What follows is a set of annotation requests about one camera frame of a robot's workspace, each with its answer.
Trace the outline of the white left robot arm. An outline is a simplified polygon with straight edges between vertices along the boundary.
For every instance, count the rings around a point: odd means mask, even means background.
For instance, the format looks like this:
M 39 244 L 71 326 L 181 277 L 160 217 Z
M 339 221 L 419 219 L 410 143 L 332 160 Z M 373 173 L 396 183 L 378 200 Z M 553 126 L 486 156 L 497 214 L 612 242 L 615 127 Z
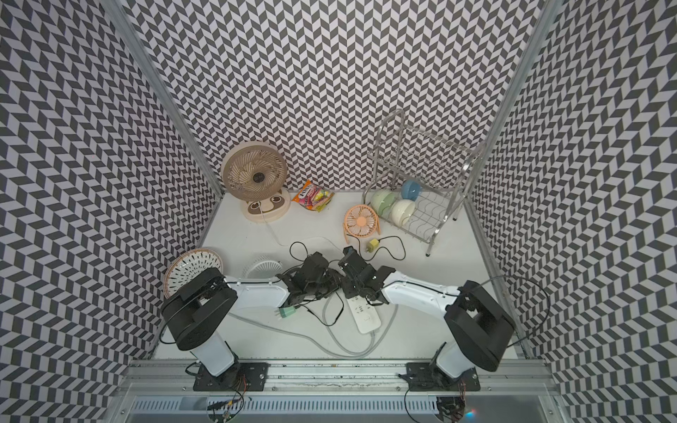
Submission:
M 201 271 L 164 300 L 161 316 L 176 347 L 191 353 L 215 377 L 238 365 L 218 333 L 228 313 L 245 308 L 297 308 L 341 287 L 342 276 L 316 252 L 271 278 L 232 278 L 218 268 Z

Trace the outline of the green plug adapter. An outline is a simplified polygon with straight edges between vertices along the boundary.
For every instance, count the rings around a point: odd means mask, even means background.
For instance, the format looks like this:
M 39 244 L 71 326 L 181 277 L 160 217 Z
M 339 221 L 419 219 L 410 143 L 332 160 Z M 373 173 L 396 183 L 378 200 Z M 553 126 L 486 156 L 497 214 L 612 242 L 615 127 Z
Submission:
M 296 307 L 283 307 L 278 308 L 276 314 L 278 316 L 278 319 L 284 319 L 290 317 L 291 315 L 294 315 L 296 311 L 297 311 Z

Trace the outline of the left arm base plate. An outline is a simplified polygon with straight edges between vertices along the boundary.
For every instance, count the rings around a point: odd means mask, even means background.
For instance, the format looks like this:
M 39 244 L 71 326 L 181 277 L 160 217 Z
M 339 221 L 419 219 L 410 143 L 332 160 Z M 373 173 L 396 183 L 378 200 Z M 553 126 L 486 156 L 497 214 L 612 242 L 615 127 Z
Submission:
M 259 392 L 264 390 L 270 365 L 264 361 L 237 362 L 219 376 L 211 375 L 204 365 L 200 365 L 193 384 L 197 392 L 245 391 Z

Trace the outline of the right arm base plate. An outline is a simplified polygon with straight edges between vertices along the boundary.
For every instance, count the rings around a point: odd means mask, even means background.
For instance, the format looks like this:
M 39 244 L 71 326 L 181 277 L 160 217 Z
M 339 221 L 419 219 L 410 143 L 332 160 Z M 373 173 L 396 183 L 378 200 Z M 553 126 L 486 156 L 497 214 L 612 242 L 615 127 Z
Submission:
M 480 380 L 476 369 L 465 371 L 460 377 L 452 378 L 432 363 L 410 361 L 405 365 L 405 372 L 398 374 L 404 380 L 410 391 L 453 391 L 476 392 L 481 390 Z

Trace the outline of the yellow plug adapter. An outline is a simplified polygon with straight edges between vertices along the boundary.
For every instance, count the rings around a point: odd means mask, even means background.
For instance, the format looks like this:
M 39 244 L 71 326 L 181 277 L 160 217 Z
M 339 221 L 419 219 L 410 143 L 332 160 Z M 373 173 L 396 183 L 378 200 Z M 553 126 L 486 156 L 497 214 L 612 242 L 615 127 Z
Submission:
M 366 252 L 375 253 L 380 246 L 380 240 L 375 238 L 368 241 L 366 245 Z

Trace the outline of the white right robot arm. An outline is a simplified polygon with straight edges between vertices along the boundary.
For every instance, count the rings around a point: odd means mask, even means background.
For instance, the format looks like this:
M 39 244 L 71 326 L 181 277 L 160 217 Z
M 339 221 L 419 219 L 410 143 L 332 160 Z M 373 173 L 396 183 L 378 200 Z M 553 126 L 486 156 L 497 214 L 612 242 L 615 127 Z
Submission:
M 516 324 L 483 285 L 467 280 L 461 287 L 449 287 L 410 278 L 389 266 L 376 269 L 352 246 L 343 248 L 338 267 L 349 289 L 365 300 L 405 306 L 445 322 L 453 340 L 435 354 L 434 370 L 457 380 L 472 368 L 499 368 Z

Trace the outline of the white power strip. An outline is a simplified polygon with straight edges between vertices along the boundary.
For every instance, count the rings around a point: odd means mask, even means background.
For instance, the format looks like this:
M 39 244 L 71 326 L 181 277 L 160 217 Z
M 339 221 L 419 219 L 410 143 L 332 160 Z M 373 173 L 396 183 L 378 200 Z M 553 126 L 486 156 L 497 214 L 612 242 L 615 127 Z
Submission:
M 369 305 L 364 298 L 361 296 L 349 298 L 347 305 L 359 333 L 366 335 L 381 328 L 382 321 L 376 308 Z

